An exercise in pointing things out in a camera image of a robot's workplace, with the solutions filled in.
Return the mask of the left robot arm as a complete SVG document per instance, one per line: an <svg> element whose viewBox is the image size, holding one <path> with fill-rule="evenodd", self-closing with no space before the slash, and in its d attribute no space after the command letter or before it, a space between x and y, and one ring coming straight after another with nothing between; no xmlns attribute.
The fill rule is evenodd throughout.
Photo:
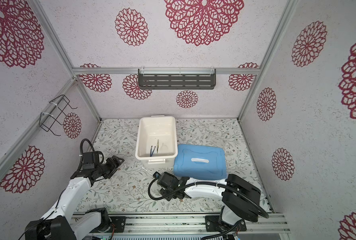
<svg viewBox="0 0 356 240"><path fill-rule="evenodd" d="M108 232L114 228L106 208L87 211L83 217L71 221L77 205L94 183L110 179L124 163L124 159L105 158L94 149L89 139L79 146L80 161L67 187L57 201L39 220L31 221L21 234L26 240L82 240L92 231Z"/></svg>

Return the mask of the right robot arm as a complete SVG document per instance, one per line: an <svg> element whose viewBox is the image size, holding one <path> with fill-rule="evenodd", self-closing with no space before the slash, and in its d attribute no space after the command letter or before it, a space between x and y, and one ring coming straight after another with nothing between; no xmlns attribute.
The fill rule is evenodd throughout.
<svg viewBox="0 0 356 240"><path fill-rule="evenodd" d="M259 216L270 217L260 206L261 191L235 174L221 180L198 180L190 177L176 177L173 174L155 172L148 185L148 196L154 201L171 199L209 198L220 200L222 207L218 234L202 237L212 240L237 230L245 221L256 223Z"/></svg>

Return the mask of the white plastic storage bin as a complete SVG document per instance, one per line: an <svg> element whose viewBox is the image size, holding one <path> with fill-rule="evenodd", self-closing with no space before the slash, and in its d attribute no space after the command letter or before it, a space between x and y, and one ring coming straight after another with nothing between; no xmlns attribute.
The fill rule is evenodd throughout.
<svg viewBox="0 0 356 240"><path fill-rule="evenodd" d="M169 145L169 152L156 152L150 157L151 146ZM176 121L172 116L152 116L139 121L135 157L146 168L171 168L177 156Z"/></svg>

